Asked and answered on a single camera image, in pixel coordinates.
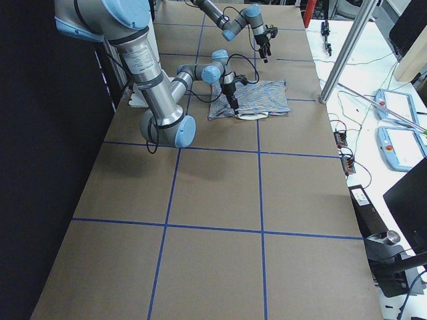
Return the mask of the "blue teach pendant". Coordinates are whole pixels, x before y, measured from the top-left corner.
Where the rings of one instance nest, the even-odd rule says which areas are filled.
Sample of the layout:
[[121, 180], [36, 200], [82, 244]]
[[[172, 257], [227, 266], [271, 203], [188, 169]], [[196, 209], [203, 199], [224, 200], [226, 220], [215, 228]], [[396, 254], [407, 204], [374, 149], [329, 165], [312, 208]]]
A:
[[[375, 102], [382, 104], [389, 110], [403, 116], [405, 119], [419, 125], [418, 116], [416, 114], [415, 104], [411, 94], [399, 93], [386, 89], [379, 89], [376, 92]], [[385, 120], [403, 126], [409, 126], [407, 122], [393, 116], [389, 112], [382, 109], [377, 109], [377, 116], [379, 120]]]
[[409, 172], [426, 158], [426, 148], [415, 129], [379, 127], [376, 139], [380, 153], [393, 171]]

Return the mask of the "upper small circuit board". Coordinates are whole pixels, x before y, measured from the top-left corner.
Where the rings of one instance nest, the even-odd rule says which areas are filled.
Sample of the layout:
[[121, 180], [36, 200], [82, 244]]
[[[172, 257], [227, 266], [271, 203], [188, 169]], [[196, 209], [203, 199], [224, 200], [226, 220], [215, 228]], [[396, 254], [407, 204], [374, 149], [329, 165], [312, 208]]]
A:
[[337, 148], [347, 147], [347, 133], [346, 131], [334, 131], [334, 140], [336, 142]]

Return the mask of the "lower blue teach pendant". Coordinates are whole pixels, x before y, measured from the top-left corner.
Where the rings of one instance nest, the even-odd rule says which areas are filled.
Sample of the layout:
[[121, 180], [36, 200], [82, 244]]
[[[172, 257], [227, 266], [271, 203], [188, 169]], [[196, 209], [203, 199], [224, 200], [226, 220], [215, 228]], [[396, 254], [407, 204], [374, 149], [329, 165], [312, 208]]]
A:
[[409, 172], [426, 158], [426, 148], [415, 129], [379, 127], [376, 139], [380, 153], [393, 171]]

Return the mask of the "red cylinder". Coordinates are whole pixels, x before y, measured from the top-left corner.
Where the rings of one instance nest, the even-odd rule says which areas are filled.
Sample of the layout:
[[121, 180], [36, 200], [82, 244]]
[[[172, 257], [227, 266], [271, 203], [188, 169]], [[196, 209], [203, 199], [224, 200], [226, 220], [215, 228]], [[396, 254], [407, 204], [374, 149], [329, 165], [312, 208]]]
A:
[[312, 19], [317, 0], [307, 0], [306, 9], [303, 15], [304, 27], [308, 28]]

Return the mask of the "metal rod green tip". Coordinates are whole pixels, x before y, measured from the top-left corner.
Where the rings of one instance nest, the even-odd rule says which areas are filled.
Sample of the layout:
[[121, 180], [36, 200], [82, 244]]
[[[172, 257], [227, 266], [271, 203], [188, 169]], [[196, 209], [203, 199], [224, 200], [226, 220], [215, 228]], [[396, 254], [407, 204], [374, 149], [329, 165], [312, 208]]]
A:
[[384, 112], [389, 113], [389, 114], [391, 114], [391, 115], [395, 116], [397, 119], [399, 119], [399, 120], [401, 120], [401, 121], [403, 121], [403, 122], [407, 123], [410, 127], [415, 128], [415, 129], [416, 129], [417, 131], [419, 131], [421, 134], [426, 135], [426, 129], [425, 129], [425, 128], [421, 127], [420, 125], [418, 125], [418, 124], [414, 123], [414, 122], [413, 122], [413, 121], [411, 121], [411, 120], [408, 120], [407, 118], [404, 118], [403, 116], [399, 115], [398, 113], [395, 113], [394, 111], [392, 111], [392, 110], [388, 109], [388, 108], [385, 106], [385, 104], [383, 104], [383, 105], [382, 105], [382, 104], [380, 104], [380, 103], [377, 103], [377, 102], [375, 102], [374, 100], [371, 100], [371, 99], [369, 99], [369, 98], [365, 97], [364, 95], [362, 95], [362, 94], [360, 94], [360, 93], [358, 93], [358, 92], [354, 91], [353, 89], [351, 89], [351, 88], [349, 88], [349, 87], [347, 87], [347, 86], [345, 86], [345, 85], [343, 85], [343, 84], [341, 84], [341, 83], [338, 83], [338, 85], [339, 85], [341, 88], [344, 88], [345, 90], [349, 91], [351, 94], [354, 94], [354, 95], [356, 95], [356, 96], [358, 96], [358, 97], [360, 97], [360, 98], [362, 98], [362, 99], [366, 100], [367, 102], [369, 102], [369, 103], [373, 104], [375, 107], [377, 107], [377, 108], [379, 108], [379, 109], [383, 110]]

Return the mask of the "small circuit board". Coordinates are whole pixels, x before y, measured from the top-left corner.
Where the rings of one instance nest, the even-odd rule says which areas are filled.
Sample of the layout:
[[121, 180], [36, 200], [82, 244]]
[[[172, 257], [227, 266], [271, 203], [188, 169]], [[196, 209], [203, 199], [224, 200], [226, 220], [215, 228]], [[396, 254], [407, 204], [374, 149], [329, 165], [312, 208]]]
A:
[[347, 133], [346, 131], [334, 131], [334, 140], [336, 142], [337, 148], [347, 147]]
[[340, 160], [341, 160], [344, 174], [346, 176], [352, 175], [356, 172], [354, 167], [354, 158], [352, 156], [343, 155], [341, 156]]

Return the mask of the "lower small circuit board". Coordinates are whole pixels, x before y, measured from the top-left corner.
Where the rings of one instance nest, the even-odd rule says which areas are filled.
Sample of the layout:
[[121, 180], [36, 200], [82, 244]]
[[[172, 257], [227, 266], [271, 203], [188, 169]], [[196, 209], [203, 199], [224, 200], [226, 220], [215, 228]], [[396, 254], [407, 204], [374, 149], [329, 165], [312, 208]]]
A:
[[354, 167], [354, 158], [352, 156], [343, 155], [341, 156], [340, 160], [341, 160], [344, 174], [346, 176], [352, 175], [356, 172]]

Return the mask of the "black monitor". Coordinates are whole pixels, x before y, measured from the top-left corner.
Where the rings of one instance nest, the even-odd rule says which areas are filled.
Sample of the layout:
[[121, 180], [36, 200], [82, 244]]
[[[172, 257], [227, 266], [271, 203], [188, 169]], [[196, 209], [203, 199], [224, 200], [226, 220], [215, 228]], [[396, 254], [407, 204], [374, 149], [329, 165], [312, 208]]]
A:
[[397, 181], [384, 201], [415, 253], [426, 251], [426, 159]]

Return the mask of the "black box with label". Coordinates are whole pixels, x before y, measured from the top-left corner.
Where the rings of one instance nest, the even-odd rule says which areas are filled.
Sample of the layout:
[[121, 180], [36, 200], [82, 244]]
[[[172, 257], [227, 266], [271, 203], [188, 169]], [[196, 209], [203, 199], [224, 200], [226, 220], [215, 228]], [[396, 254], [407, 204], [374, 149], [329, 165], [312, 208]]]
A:
[[386, 230], [382, 218], [361, 185], [348, 187], [352, 205], [363, 238]]

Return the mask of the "upper blue teach pendant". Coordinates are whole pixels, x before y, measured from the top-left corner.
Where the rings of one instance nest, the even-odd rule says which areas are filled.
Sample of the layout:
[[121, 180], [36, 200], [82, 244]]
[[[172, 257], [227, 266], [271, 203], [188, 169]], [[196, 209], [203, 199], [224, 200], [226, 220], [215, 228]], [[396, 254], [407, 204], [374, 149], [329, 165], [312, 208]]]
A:
[[[376, 92], [375, 102], [382, 104], [389, 110], [403, 116], [405, 119], [419, 125], [418, 116], [416, 114], [415, 104], [411, 94], [399, 93], [386, 89], [379, 89]], [[403, 126], [409, 126], [407, 122], [393, 116], [389, 112], [382, 109], [377, 109], [377, 116], [379, 120], [385, 120]]]

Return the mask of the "aluminium frame post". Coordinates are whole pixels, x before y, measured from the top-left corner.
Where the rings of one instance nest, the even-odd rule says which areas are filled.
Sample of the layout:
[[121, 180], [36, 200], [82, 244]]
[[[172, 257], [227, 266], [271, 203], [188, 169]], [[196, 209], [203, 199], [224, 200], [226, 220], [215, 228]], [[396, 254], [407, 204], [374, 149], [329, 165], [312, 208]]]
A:
[[354, 50], [354, 47], [356, 46], [367, 22], [369, 21], [376, 4], [377, 1], [375, 0], [363, 1], [360, 11], [352, 23], [338, 58], [336, 59], [324, 88], [322, 89], [319, 97], [319, 102], [321, 104], [326, 104], [328, 102], [334, 87], [338, 84], [340, 76], [344, 71], [350, 55], [352, 54], [352, 51]]

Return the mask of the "black stand with metal knob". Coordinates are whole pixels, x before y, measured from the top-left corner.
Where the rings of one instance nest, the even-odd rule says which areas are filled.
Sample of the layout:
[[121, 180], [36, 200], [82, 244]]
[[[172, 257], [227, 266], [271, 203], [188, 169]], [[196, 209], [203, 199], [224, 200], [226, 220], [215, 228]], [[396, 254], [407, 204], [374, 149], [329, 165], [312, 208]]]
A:
[[374, 280], [385, 297], [424, 293], [426, 282], [418, 268], [426, 267], [425, 249], [415, 249], [414, 254], [409, 255], [401, 245], [377, 235], [365, 238], [364, 246]]

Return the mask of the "striped polo shirt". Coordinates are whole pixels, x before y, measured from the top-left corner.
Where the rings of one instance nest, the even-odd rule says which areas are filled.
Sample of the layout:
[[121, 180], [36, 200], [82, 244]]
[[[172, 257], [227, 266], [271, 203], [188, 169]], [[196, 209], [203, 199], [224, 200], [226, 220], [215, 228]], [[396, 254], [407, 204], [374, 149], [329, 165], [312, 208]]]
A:
[[221, 96], [210, 103], [209, 120], [235, 117], [241, 120], [257, 120], [268, 116], [287, 115], [292, 111], [286, 97], [286, 82], [259, 81], [256, 84], [236, 84], [235, 97], [238, 101], [234, 111], [226, 97]]

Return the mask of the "black selfie stick tool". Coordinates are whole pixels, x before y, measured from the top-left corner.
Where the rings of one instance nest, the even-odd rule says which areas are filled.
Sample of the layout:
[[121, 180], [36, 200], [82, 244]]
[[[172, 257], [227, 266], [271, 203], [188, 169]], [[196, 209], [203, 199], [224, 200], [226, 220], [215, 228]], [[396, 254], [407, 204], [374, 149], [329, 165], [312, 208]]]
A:
[[328, 41], [330, 35], [329, 21], [325, 19], [321, 24], [321, 36], [324, 38], [324, 50], [331, 57], [332, 56], [332, 45]]

